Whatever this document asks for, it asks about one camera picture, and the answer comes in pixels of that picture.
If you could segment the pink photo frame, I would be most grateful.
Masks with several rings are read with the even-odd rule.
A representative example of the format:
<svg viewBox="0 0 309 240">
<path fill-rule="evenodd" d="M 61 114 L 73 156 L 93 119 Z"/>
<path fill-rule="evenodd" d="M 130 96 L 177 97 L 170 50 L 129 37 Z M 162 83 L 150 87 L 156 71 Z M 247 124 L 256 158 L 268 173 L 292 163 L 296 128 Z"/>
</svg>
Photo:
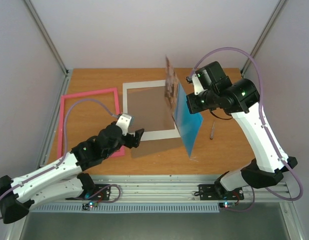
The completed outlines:
<svg viewBox="0 0 309 240">
<path fill-rule="evenodd" d="M 57 159 L 61 158 L 63 155 L 62 150 L 63 150 L 63 140 L 64 140 L 65 101 L 67 99 L 91 97 L 95 95 L 102 95 L 102 94 L 108 94 L 108 93 L 114 94 L 115 113 L 118 115 L 120 113 L 120 104 L 119 104 L 118 89 L 116 87 L 85 91 L 85 92 L 77 92 L 77 93 L 65 94 L 61 96 L 60 110 L 59 110 L 58 137 L 57 137 L 57 156 L 56 156 Z"/>
</svg>

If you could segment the white mat board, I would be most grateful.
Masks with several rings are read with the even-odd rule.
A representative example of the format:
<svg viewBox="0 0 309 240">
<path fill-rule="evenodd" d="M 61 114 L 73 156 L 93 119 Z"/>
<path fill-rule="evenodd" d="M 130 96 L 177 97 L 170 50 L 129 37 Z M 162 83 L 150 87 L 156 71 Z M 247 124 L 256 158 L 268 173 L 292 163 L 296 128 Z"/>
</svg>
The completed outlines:
<svg viewBox="0 0 309 240">
<path fill-rule="evenodd" d="M 165 80 L 153 80 L 153 81 L 139 81 L 139 82 L 126 82 L 122 84 L 122 107 L 123 112 L 128 112 L 128 90 L 129 89 L 142 89 L 142 88 L 155 88 L 164 87 Z M 141 141 L 155 141 L 164 139 L 180 138 L 179 131 L 176 124 L 174 129 L 158 130 L 158 131 L 145 131 L 141 137 Z"/>
</svg>

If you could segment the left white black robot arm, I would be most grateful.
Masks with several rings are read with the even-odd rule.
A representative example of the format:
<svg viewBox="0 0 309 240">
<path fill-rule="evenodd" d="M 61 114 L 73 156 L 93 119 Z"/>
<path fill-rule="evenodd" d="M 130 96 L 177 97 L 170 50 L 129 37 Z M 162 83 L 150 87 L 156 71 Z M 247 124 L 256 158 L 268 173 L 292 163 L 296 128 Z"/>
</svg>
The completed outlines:
<svg viewBox="0 0 309 240">
<path fill-rule="evenodd" d="M 59 199 L 92 198 L 95 185 L 85 171 L 101 164 L 121 147 L 137 148 L 144 131 L 141 128 L 133 134 L 123 134 L 112 123 L 42 168 L 20 177 L 2 176 L 0 220 L 4 224 L 17 222 L 35 207 Z"/>
</svg>

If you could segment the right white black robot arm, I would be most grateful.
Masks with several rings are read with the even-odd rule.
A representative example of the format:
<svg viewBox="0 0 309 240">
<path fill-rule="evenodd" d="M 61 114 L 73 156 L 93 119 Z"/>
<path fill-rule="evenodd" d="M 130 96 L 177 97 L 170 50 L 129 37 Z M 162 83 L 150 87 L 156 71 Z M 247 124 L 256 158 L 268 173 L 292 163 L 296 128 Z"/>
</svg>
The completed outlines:
<svg viewBox="0 0 309 240">
<path fill-rule="evenodd" d="M 219 199 L 227 198 L 233 190 L 250 186 L 255 189 L 277 185 L 284 173 L 298 161 L 288 156 L 276 139 L 263 110 L 255 84 L 246 78 L 232 83 L 219 62 L 214 61 L 187 77 L 194 92 L 186 96 L 191 114 L 222 109 L 241 127 L 254 159 L 248 165 L 227 171 L 214 182 Z"/>
</svg>

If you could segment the beach landscape photo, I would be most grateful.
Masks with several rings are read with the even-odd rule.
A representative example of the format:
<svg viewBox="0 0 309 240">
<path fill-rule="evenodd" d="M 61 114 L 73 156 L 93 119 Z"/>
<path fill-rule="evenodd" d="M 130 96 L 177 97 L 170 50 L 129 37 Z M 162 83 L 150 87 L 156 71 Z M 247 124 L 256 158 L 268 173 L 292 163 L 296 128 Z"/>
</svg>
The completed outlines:
<svg viewBox="0 0 309 240">
<path fill-rule="evenodd" d="M 167 56 L 165 57 L 165 73 L 164 98 L 187 155 L 190 157 L 203 123 L 203 117 L 200 113 L 190 113 L 187 94 Z"/>
</svg>

